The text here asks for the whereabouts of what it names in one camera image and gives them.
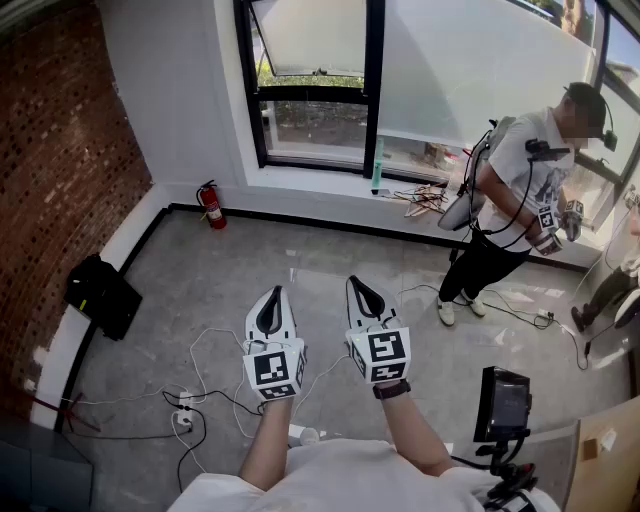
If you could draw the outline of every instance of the hand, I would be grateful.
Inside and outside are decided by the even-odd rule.
[[[540,226],[540,222],[536,218],[536,221],[533,223],[533,226],[529,228],[527,234],[524,236],[526,240],[533,240],[534,238],[540,236],[542,234],[542,227]]]

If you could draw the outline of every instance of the fire extinguisher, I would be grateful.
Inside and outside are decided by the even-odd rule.
[[[198,189],[198,192],[196,192],[196,198],[200,206],[203,206],[207,210],[206,215],[211,227],[213,229],[222,229],[227,225],[227,220],[220,210],[220,203],[218,203],[215,186],[214,180],[207,181]]]

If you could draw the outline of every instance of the small screen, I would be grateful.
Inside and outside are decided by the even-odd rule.
[[[496,382],[493,401],[493,426],[526,427],[527,394],[526,386]]]

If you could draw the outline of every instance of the red brick wall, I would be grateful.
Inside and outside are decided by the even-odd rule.
[[[113,83],[93,4],[0,47],[0,407],[22,415],[7,386],[37,386],[69,271],[151,186]]]

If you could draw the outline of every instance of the window frame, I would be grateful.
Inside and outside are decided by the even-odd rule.
[[[274,85],[258,87],[258,79],[253,55],[253,38],[251,33],[251,17],[256,20],[256,28],[260,38],[262,32],[253,11],[253,3],[261,0],[234,0],[234,15],[240,62],[244,78],[245,94],[249,109],[251,130],[258,159],[258,166],[267,165],[300,167],[305,169],[328,170],[360,174],[370,179],[373,175],[375,150],[378,138],[378,115],[380,111],[380,89],[382,83],[382,56],[384,49],[384,25],[385,25],[385,0],[366,0],[366,36],[365,36],[365,63],[364,63],[364,87],[337,87],[318,85]],[[609,45],[609,32],[611,16],[640,42],[640,34],[624,21],[606,0],[596,0],[595,26],[592,35],[591,47],[596,52],[597,64],[592,70],[591,76],[585,80],[600,91],[602,85],[617,94],[625,103],[640,114],[640,98],[636,96],[628,86],[620,80],[607,67],[607,53]],[[265,54],[271,65],[268,49]],[[349,162],[333,162],[318,159],[289,158],[283,156],[270,156],[268,154],[265,133],[263,127],[260,103],[266,101],[322,101],[330,103],[348,103],[367,105],[367,128],[364,146],[363,164]],[[584,153],[576,154],[576,164],[602,177],[607,182],[613,183],[612,190],[607,194],[601,207],[591,219],[590,227],[597,231],[604,223],[609,213],[624,193],[631,174],[640,161],[640,134],[631,155],[621,174],[615,173],[604,162],[599,162]],[[416,184],[439,184],[428,177],[420,177],[409,172],[385,172],[382,176],[398,181],[407,181]]]
[[[631,34],[640,43],[640,34],[636,33],[632,27],[614,10],[611,6],[603,0],[596,0],[597,17],[602,17],[604,26],[601,34],[600,44],[596,46],[598,52],[598,65],[596,68],[596,76],[594,80],[594,87],[598,90],[602,90],[602,85],[609,87],[621,100],[623,100],[630,108],[640,114],[640,98],[622,81],[618,78],[613,71],[607,67],[607,54],[609,47],[609,32],[611,29],[611,16],[618,21],[629,34]],[[634,169],[640,161],[640,133],[636,139],[636,143],[629,155],[629,159],[620,174],[615,173],[603,163],[594,160],[593,158],[585,155],[584,153],[578,153],[576,155],[576,163],[582,165],[589,171],[601,176],[608,182],[613,183],[613,189],[607,194],[602,206],[598,212],[593,216],[591,222],[591,228],[593,231],[600,229],[604,221],[607,219],[616,203],[624,193],[627,187],[631,175]]]
[[[249,107],[251,130],[258,157],[258,165],[303,167],[361,174],[365,178],[373,176],[378,114],[380,110],[380,87],[382,83],[382,51],[384,48],[384,0],[366,0],[366,38],[364,62],[364,88],[336,87],[321,85],[273,85],[258,87],[251,36],[251,16],[255,18],[252,4],[260,0],[234,0],[236,33],[240,50],[240,61],[244,76],[245,93]],[[258,34],[262,38],[259,23]],[[267,59],[271,62],[268,50]],[[332,162],[271,156],[268,154],[262,125],[260,102],[263,101],[323,101],[329,103],[349,103],[367,106],[367,129],[362,165],[349,162]]]

